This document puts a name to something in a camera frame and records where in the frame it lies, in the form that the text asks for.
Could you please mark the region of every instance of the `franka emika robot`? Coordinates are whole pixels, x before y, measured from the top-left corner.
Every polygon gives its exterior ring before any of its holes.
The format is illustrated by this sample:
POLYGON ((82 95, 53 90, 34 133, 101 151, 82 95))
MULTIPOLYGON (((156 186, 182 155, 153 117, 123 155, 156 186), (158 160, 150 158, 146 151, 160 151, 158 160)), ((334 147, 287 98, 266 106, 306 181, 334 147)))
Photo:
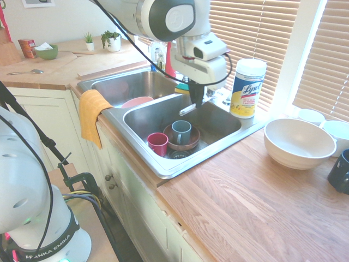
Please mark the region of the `franka emika robot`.
MULTIPOLYGON (((187 76, 189 89, 225 85, 226 45, 210 32, 209 0, 90 0, 128 33, 159 41, 176 40, 171 65, 187 76)), ((190 92, 198 106, 202 92, 190 92)), ((0 107, 5 118, 41 157, 35 127, 24 116, 0 107)), ((28 146, 4 121, 0 121, 0 234, 8 233, 22 261, 85 262, 91 238, 80 228, 59 189, 47 183, 44 169, 28 146), (47 217, 50 224, 42 242, 47 217)))

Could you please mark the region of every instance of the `window blinds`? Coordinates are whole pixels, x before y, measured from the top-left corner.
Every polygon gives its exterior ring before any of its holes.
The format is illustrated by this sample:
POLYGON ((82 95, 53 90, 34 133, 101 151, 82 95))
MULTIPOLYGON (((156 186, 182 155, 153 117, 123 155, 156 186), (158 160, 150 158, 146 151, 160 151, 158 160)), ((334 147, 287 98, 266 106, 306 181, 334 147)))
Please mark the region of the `window blinds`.
MULTIPOLYGON (((242 58, 267 62, 258 104, 266 111, 273 100, 298 7, 299 0, 211 1, 212 32, 232 50, 234 69, 242 58)), ((227 88, 232 88, 233 78, 234 73, 227 80, 227 88)))
POLYGON ((293 102, 349 122, 349 1, 328 0, 293 102))
POLYGON ((149 38, 145 38, 145 37, 138 37, 138 40, 141 41, 142 43, 146 44, 146 45, 151 45, 151 43, 153 42, 149 38))

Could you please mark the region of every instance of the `gray mug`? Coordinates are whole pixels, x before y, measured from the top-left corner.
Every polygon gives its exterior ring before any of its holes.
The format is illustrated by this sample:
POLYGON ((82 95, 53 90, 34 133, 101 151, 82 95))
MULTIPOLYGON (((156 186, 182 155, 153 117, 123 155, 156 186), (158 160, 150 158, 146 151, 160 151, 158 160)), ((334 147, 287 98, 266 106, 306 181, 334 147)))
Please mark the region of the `gray mug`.
POLYGON ((189 143, 191 124, 185 120, 178 120, 172 124, 173 143, 185 146, 189 143))

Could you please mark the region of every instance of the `wooden countertop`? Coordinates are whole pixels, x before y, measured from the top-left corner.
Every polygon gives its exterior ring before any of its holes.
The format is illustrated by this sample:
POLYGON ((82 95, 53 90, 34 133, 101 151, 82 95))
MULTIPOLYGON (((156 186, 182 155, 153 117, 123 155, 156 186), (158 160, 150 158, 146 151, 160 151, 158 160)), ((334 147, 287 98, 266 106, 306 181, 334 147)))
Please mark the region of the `wooden countertop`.
POLYGON ((23 58, 22 62, 1 67, 0 80, 7 87, 66 90, 82 80, 121 73, 126 70, 148 66, 144 57, 127 41, 122 40, 121 50, 109 52, 96 39, 96 49, 82 55, 86 49, 83 40, 57 43, 58 56, 53 60, 23 58), (28 72, 32 69, 42 74, 7 75, 11 72, 28 72))
POLYGON ((263 130, 157 188, 213 261, 349 261, 349 195, 327 176, 335 158, 294 170, 268 155, 263 130))

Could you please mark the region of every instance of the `kitchen sink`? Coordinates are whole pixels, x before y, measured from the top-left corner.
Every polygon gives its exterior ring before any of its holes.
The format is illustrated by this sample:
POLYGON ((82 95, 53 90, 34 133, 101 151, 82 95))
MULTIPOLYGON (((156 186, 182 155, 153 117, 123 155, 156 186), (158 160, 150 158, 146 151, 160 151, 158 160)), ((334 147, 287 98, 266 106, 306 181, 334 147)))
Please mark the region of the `kitchen sink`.
POLYGON ((96 89, 115 108, 136 97, 154 99, 173 94, 176 82, 149 70, 120 74, 79 83, 84 91, 96 89))
POLYGON ((144 69, 79 83, 84 91, 98 90, 114 106, 103 110, 102 114, 154 173, 164 179, 173 178, 217 154, 264 127, 269 120, 263 110, 249 119, 236 118, 218 98, 180 116, 179 111, 191 105, 191 101, 189 95, 174 93, 176 85, 160 73, 144 69), (151 96, 155 100, 133 108, 120 108, 127 100, 138 96, 151 96), (168 147, 166 156, 161 157, 150 149, 147 137, 163 132, 176 120, 186 120, 195 126, 201 134, 199 143, 185 152, 168 147))
MULTIPOLYGON (((176 96, 170 100, 131 110, 125 114, 124 121, 144 143, 148 144, 149 134, 162 133, 169 124, 177 120, 186 120, 201 134, 199 145, 190 153, 204 149, 241 128, 241 123, 236 117, 211 103, 205 103, 199 110, 179 116, 178 112, 189 105, 191 105, 189 96, 176 96)), ((171 154, 170 150, 167 157, 171 158, 171 154)))

